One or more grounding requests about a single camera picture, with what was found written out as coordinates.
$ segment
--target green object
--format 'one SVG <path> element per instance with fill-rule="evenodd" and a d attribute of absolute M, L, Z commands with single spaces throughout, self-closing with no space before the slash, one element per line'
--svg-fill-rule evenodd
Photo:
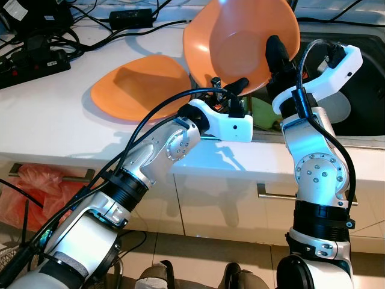
<path fill-rule="evenodd" d="M 258 98 L 252 98 L 251 103 L 253 105 L 254 125 L 263 129 L 271 129 L 275 121 L 282 119 L 281 115 L 274 113 L 271 104 Z"/>

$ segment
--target orange plastic dish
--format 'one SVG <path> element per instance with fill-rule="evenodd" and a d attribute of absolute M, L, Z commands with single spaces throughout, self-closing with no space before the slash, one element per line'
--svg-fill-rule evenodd
<path fill-rule="evenodd" d="M 91 89 L 93 102 L 104 112 L 119 119 L 141 121 L 153 108 L 173 95 L 191 88 L 188 74 L 170 57 L 152 55 L 124 64 Z M 189 101 L 178 99 L 151 119 L 170 116 Z"/>
<path fill-rule="evenodd" d="M 183 33 L 190 73 L 200 87 L 210 87 L 215 76 L 222 86 L 246 77 L 241 95 L 253 92 L 271 78 L 265 51 L 274 34 L 293 59 L 300 29 L 286 0 L 212 0 Z"/>

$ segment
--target kitchen counter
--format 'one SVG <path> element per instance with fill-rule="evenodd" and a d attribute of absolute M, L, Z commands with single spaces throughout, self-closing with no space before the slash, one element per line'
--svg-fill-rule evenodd
<path fill-rule="evenodd" d="M 75 31 L 85 44 L 108 35 L 89 20 L 78 24 Z M 184 25 L 175 25 L 146 36 L 116 40 L 72 61 L 68 71 L 0 90 L 0 158 L 103 166 L 124 148 L 137 123 L 116 119 L 98 109 L 90 97 L 92 85 L 116 67 L 152 54 L 168 55 L 188 70 L 182 49 L 183 28 Z M 316 31 L 322 25 L 302 25 L 301 29 Z M 384 30 L 371 29 L 374 34 L 384 36 Z M 360 31 L 364 30 L 355 28 L 356 33 Z M 357 148 L 348 151 L 358 179 L 384 181 L 385 151 Z M 261 174 L 276 178 L 273 174 L 278 173 L 285 181 L 292 180 L 293 164 L 284 144 L 202 140 L 171 172 L 247 179 L 257 179 Z"/>

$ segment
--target red plastic bag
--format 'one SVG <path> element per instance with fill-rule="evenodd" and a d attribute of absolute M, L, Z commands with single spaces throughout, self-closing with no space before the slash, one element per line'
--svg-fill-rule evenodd
<path fill-rule="evenodd" d="M 34 232 L 84 185 L 62 181 L 63 174 L 59 170 L 38 164 L 24 164 L 19 169 L 19 176 L 20 178 L 13 178 L 12 183 L 43 204 L 41 209 L 34 202 L 29 202 L 27 230 Z M 22 194 L 3 186 L 0 197 L 0 222 L 22 228 L 26 200 Z"/>

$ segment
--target black power adapter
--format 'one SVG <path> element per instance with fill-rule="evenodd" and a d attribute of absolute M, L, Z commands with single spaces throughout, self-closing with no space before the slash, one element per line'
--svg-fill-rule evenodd
<path fill-rule="evenodd" d="M 153 23 L 151 9 L 113 11 L 109 14 L 112 30 L 122 28 L 151 28 Z"/>

